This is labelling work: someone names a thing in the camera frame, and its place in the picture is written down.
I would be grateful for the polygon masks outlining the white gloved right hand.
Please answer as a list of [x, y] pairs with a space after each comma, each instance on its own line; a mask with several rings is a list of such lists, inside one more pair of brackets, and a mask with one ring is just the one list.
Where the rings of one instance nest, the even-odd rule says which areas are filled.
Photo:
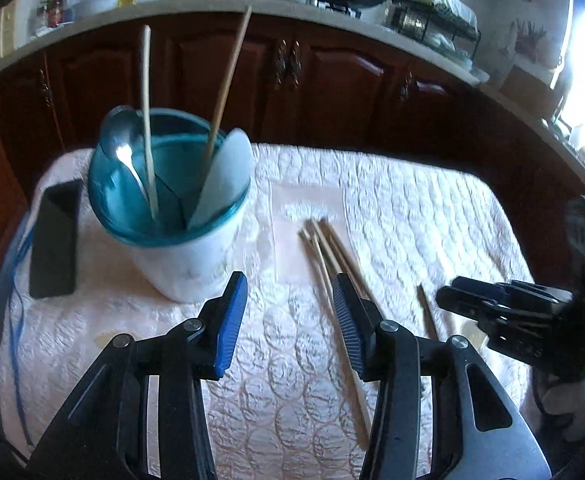
[[561, 430], [568, 442], [585, 438], [585, 380], [554, 385], [542, 396], [542, 404], [550, 415], [569, 415], [570, 422]]

